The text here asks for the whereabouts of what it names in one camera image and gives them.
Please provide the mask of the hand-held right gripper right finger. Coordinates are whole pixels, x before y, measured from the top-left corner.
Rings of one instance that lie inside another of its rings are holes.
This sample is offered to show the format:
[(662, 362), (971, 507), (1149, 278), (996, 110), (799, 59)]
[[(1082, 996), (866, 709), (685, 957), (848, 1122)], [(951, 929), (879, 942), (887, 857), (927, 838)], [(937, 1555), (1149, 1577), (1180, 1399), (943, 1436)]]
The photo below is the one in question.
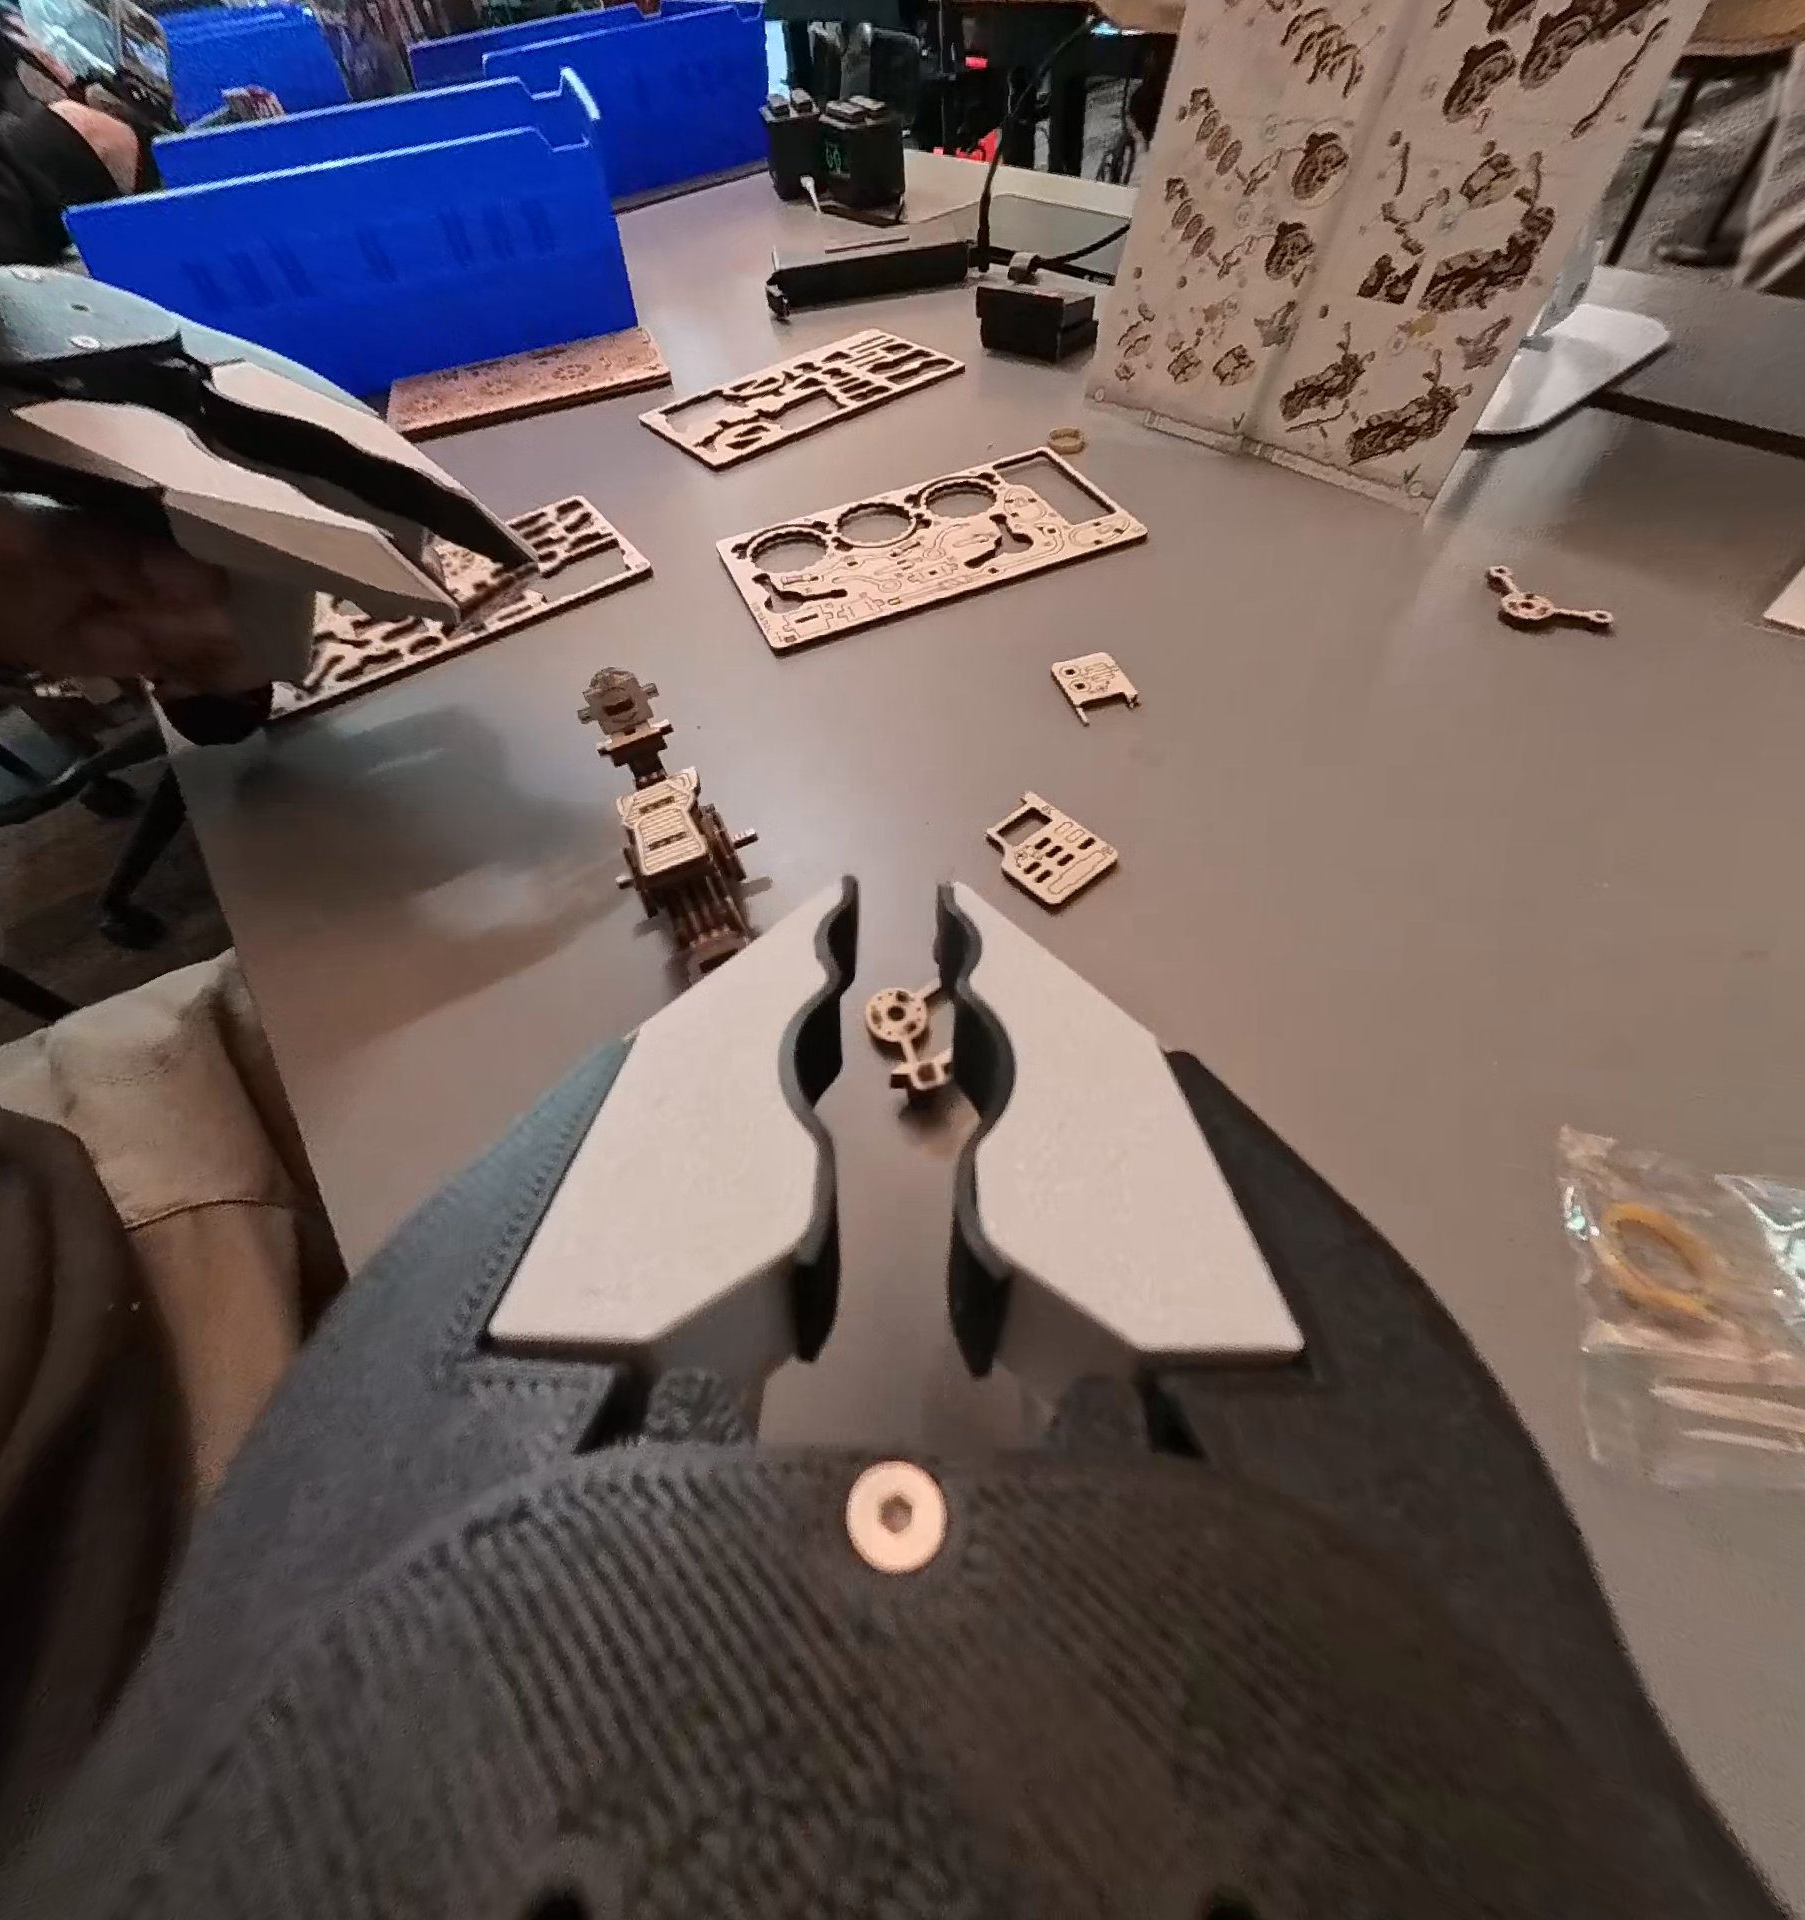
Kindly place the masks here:
[(1082, 1374), (1297, 1365), (1162, 1039), (962, 881), (937, 888), (937, 980), (971, 1106), (943, 1281), (962, 1370), (1055, 1404)]

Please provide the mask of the curved wooden disc piece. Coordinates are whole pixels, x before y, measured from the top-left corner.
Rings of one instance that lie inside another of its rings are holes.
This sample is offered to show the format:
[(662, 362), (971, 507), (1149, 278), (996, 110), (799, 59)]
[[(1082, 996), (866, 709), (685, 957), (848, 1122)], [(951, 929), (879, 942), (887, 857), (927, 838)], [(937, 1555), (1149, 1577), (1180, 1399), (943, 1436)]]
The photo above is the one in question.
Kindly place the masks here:
[(887, 987), (864, 1012), (866, 1039), (890, 1058), (890, 1086), (904, 1098), (937, 1098), (956, 1084), (951, 1046), (934, 1039), (937, 994), (937, 980)]

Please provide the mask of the wooden gear sheet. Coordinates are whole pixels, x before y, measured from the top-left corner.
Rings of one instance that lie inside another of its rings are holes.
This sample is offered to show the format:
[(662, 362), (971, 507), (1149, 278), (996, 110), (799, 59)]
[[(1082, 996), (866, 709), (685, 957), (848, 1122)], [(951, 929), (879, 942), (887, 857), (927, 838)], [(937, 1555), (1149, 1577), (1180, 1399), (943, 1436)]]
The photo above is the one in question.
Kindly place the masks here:
[(438, 661), (656, 582), (647, 555), (577, 488), (514, 512), (507, 527), (529, 546), (529, 566), (518, 571), (454, 546), (427, 552), (438, 582), (454, 591), (454, 622), (387, 622), (316, 599), (315, 669), (293, 688), (273, 688), (267, 727), (341, 709), (375, 688), (401, 688)]

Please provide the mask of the grey desk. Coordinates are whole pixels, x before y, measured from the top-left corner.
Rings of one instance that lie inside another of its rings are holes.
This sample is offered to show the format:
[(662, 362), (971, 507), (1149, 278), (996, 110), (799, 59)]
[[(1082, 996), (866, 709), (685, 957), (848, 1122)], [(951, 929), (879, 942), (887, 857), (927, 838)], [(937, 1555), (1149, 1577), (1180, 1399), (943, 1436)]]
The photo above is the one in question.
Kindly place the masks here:
[[(1084, 410), (980, 350), (971, 291), (775, 326), (812, 247), (766, 185), (628, 213), (671, 393), (887, 326), (962, 378), (707, 472), (622, 399), (438, 443), (518, 512), (589, 498), (656, 566), (566, 622), (183, 759), (231, 942), (360, 1263), (605, 1032), (671, 996), (612, 895), (604, 661), (754, 830), (754, 922), (864, 881), (855, 987), (934, 973), (970, 881), (1196, 1051), (1453, 1304), (1543, 1450), (1633, 1659), (1805, 1914), (1805, 1494), (1665, 1494), (1580, 1431), (1557, 1126), (1805, 1188), (1805, 462), (1573, 413), (1474, 452), (1432, 512)], [(1051, 443), (1139, 552), (775, 657), (711, 546)], [(1485, 566), (1608, 631), (1517, 631)], [(1107, 653), (1139, 709), (1071, 719)], [(1004, 881), (1022, 793), (1121, 862), (1068, 909)]]

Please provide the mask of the blue bin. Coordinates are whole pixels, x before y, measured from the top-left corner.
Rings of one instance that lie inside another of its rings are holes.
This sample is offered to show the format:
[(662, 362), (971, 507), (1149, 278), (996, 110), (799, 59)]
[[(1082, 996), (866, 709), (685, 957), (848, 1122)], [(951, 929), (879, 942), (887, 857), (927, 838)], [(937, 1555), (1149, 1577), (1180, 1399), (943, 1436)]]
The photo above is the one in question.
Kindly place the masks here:
[(486, 59), (486, 75), (525, 75), (529, 97), (549, 97), (560, 72), (604, 104), (596, 152), (612, 200), (766, 166), (760, 98), (775, 75), (760, 7), (662, 7), (635, 32)]
[(507, 59), (540, 42), (577, 42), (577, 35), (612, 35), (647, 25), (641, 7), (604, 7), (604, 12), (553, 12), (553, 20), (518, 20), (503, 32), (468, 32), (438, 42), (405, 42), (405, 75), (414, 90), (454, 90), (486, 81), (486, 59)]
[(72, 209), (87, 278), (347, 399), (635, 326), (589, 146), (461, 134)]
[(355, 90), (308, 7), (194, 7), (159, 20), (173, 50), (173, 110), (198, 124), (231, 90), (267, 90), (286, 110), (347, 104)]
[(596, 97), (560, 72), (549, 97), (525, 75), (486, 75), (454, 90), (414, 90), (360, 104), (316, 104), (289, 120), (183, 130), (151, 145), (151, 169), (164, 188), (308, 169), (334, 162), (375, 162), (401, 146), (438, 146), (468, 134), (529, 130), (549, 146), (604, 146)]

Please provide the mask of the dark brown engraved board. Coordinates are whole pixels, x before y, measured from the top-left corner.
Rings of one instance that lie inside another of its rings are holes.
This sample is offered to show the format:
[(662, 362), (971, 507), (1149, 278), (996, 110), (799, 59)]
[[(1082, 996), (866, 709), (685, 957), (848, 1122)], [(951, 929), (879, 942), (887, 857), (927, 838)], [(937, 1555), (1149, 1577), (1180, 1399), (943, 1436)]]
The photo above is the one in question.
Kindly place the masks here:
[(589, 342), (525, 350), (478, 368), (414, 375), (387, 384), (386, 422), (405, 435), (537, 422), (605, 399), (664, 393), (671, 368), (641, 326)]

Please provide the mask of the black office chair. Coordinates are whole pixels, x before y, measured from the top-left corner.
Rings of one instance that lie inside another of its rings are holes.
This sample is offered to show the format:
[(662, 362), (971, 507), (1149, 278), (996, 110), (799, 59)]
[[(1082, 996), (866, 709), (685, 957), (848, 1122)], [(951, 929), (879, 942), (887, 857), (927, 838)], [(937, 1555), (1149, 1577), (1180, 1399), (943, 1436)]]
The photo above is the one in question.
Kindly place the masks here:
[(164, 942), (164, 922), (144, 907), (144, 881), (151, 874), (151, 862), (164, 857), (164, 845), (175, 838), (191, 801), (175, 772), (164, 770), (159, 786), (146, 793), (146, 801), (135, 801), (130, 793), (130, 770), (144, 764), (173, 764), (164, 732), (151, 719), (144, 719), (123, 739), (109, 744), (85, 744), (59, 772), (44, 772), (30, 759), (18, 759), (9, 744), (0, 744), (0, 772), (4, 772), (4, 801), (0, 801), (0, 830), (24, 830), (44, 823), (56, 812), (87, 812), (102, 823), (123, 823), (135, 817), (135, 833), (92, 907), (102, 933), (123, 952), (146, 952)]

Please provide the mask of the assembled wooden model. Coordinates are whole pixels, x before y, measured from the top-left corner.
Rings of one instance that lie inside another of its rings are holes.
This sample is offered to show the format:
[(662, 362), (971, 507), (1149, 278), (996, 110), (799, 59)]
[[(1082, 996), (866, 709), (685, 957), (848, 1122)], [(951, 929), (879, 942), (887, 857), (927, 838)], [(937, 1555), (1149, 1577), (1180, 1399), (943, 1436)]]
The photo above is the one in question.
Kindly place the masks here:
[(612, 801), (628, 833), (622, 888), (635, 895), (647, 922), (664, 922), (685, 980), (711, 973), (754, 942), (741, 907), (741, 845), (754, 833), (721, 823), (698, 770), (664, 770), (671, 719), (656, 718), (656, 688), (631, 669), (589, 674), (577, 719), (604, 732), (596, 759), (631, 772)]

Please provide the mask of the slotted wooden piece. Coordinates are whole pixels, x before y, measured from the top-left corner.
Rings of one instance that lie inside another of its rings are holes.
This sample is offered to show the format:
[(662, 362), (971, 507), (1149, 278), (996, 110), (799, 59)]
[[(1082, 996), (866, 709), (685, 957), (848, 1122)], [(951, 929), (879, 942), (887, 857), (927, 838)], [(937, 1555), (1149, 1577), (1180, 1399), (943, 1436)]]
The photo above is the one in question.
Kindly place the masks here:
[(1037, 909), (1068, 909), (1082, 895), (1121, 866), (1121, 849), (1101, 833), (1045, 801), (1037, 793), (1022, 793), (1022, 801), (986, 830), (986, 845), (996, 849), (1004, 881)]

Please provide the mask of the long black bar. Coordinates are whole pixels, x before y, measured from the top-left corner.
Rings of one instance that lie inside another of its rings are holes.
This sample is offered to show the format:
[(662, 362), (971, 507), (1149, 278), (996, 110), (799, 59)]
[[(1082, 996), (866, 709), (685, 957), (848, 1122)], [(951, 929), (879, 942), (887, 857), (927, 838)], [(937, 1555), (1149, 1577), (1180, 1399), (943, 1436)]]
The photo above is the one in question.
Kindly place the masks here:
[(970, 274), (971, 274), (971, 240), (962, 239), (887, 239), (866, 247), (775, 252), (766, 313), (788, 326), (799, 313), (812, 308), (956, 291), (970, 285)]

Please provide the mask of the black charger with green display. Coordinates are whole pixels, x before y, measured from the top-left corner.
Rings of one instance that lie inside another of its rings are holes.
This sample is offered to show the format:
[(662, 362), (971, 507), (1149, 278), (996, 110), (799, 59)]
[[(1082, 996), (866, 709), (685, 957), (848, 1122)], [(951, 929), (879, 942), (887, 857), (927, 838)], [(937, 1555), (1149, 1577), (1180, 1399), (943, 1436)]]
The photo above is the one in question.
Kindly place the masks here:
[(818, 200), (864, 226), (904, 226), (904, 120), (875, 97), (818, 104)]

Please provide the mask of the clear plastic bag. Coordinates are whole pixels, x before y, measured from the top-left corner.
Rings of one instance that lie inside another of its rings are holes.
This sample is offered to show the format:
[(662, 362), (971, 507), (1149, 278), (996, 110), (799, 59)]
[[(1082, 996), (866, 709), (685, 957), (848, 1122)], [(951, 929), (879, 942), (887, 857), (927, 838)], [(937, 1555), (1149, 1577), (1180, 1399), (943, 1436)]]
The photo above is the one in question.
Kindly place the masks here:
[[(1665, 1332), (1595, 1259), (1606, 1203), (1658, 1203), (1719, 1252), (1728, 1332)], [(1580, 1431), (1606, 1476), (1805, 1494), (1805, 1188), (1557, 1126), (1580, 1289)]]

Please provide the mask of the black box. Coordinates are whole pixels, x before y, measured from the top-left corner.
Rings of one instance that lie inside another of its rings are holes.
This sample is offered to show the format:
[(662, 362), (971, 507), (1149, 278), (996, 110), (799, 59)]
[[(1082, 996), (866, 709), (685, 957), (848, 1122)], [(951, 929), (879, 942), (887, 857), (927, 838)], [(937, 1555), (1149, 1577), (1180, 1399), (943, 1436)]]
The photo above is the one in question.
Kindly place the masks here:
[(1095, 298), (1051, 285), (996, 285), (971, 291), (980, 350), (1037, 368), (1068, 368), (1095, 350)]

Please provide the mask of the printed instruction sheet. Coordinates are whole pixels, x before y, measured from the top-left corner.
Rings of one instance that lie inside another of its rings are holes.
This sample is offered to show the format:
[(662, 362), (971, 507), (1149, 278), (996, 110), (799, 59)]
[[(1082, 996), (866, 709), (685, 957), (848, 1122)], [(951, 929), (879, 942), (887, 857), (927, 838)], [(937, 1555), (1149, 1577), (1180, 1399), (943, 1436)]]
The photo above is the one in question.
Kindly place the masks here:
[(1700, 0), (1180, 7), (1084, 399), (1428, 507), (1595, 278)]

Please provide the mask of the white stand base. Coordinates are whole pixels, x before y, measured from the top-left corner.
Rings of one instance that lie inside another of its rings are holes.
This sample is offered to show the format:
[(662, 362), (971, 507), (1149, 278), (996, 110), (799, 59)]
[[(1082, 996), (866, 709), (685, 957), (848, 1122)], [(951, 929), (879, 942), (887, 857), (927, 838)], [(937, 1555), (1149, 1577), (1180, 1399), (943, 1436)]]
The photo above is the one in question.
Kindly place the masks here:
[(1588, 226), (1562, 252), (1536, 331), (1517, 342), (1495, 401), (1466, 429), (1474, 443), (1536, 435), (1671, 350), (1671, 326), (1588, 298), (1595, 266), (1597, 226)]

